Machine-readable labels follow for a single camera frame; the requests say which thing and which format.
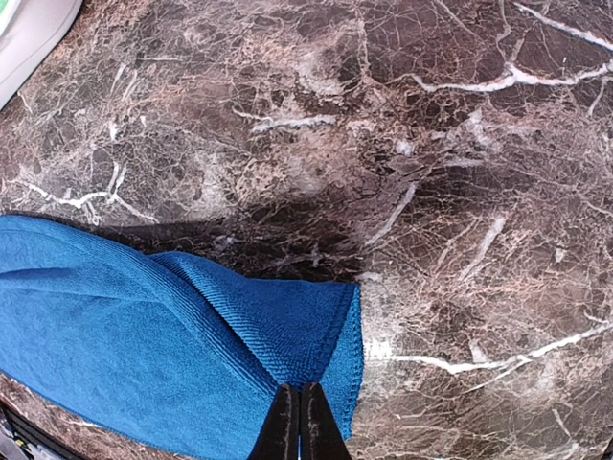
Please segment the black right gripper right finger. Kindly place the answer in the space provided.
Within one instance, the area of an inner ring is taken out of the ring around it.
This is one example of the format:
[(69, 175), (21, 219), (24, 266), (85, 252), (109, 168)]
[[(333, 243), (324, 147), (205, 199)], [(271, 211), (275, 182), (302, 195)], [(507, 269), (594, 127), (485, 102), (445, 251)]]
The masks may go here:
[(352, 460), (320, 383), (308, 383), (302, 390), (300, 457), (302, 460)]

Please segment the dark blue towel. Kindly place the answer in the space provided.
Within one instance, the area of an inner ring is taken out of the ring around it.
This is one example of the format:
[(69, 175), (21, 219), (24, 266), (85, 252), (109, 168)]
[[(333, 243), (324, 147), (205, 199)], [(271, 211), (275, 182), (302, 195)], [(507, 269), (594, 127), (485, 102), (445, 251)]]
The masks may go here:
[(202, 459), (246, 458), (277, 389), (317, 382), (349, 438), (360, 290), (4, 216), (1, 370), (98, 426)]

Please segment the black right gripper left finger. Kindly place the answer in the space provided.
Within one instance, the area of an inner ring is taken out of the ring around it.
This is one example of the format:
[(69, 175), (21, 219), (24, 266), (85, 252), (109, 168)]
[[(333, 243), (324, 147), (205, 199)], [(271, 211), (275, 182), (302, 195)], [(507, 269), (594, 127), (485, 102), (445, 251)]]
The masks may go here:
[(271, 403), (249, 460), (298, 460), (300, 394), (282, 384)]

